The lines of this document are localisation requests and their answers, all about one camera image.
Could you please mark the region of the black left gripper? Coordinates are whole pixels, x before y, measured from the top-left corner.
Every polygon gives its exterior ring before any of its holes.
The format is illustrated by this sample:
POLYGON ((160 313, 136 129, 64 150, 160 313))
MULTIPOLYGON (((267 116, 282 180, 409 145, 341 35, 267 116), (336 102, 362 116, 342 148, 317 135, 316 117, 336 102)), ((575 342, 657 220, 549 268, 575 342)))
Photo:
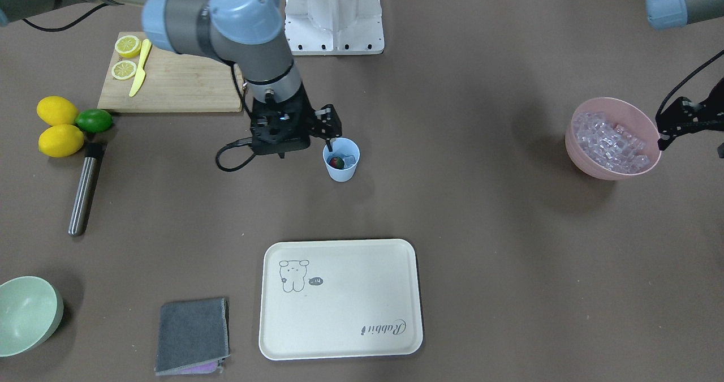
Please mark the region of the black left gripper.
POLYGON ((701 102, 686 97, 676 98, 655 115, 659 132, 658 147, 664 152, 681 135, 698 134, 703 130, 723 131, 723 80, 721 79, 701 102))

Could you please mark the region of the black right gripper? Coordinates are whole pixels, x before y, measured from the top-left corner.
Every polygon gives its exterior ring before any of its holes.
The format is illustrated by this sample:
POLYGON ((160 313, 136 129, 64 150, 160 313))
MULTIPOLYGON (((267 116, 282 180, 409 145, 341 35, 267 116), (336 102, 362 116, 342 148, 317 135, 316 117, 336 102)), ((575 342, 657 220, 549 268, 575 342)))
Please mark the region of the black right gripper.
POLYGON ((287 100, 262 102, 253 99, 251 109, 251 150, 263 156, 308 148, 310 138, 324 140, 324 150, 333 153, 333 139, 342 136, 342 122, 333 104, 313 109, 304 85, 287 100))

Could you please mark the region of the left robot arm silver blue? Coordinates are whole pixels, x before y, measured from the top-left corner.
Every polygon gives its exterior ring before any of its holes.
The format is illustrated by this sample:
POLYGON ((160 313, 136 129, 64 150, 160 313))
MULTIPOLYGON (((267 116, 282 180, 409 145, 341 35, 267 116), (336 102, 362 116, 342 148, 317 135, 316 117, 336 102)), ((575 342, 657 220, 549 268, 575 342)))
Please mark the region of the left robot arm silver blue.
MULTIPOLYGON (((723 0, 645 0, 645 8, 652 28, 683 28, 688 24, 721 18, 723 0)), ((659 133, 657 145, 661 152, 682 135, 723 130, 723 80, 703 101, 695 102, 683 96, 673 98, 685 83, 721 58, 720 51, 683 78, 662 100, 654 118, 659 133)))

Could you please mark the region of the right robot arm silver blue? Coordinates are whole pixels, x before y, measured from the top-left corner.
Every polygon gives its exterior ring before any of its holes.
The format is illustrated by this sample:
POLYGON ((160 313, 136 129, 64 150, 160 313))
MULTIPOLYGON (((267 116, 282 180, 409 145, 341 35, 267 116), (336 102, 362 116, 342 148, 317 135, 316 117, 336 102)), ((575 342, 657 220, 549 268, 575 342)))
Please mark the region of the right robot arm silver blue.
POLYGON ((143 31, 153 46, 237 67, 251 90, 243 105, 251 136, 225 145, 254 156, 308 148, 323 139, 333 150, 342 125, 333 105, 309 103, 283 29, 279 0, 1 0, 2 26, 78 3, 142 7, 143 31))

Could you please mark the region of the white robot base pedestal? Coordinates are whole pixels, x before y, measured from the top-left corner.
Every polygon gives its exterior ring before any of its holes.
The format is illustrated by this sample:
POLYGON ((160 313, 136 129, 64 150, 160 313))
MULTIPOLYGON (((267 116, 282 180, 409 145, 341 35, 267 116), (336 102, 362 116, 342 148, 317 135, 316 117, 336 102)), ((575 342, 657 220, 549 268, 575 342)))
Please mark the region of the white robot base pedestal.
POLYGON ((293 55, 377 55, 385 50, 382 0, 285 0, 293 55))

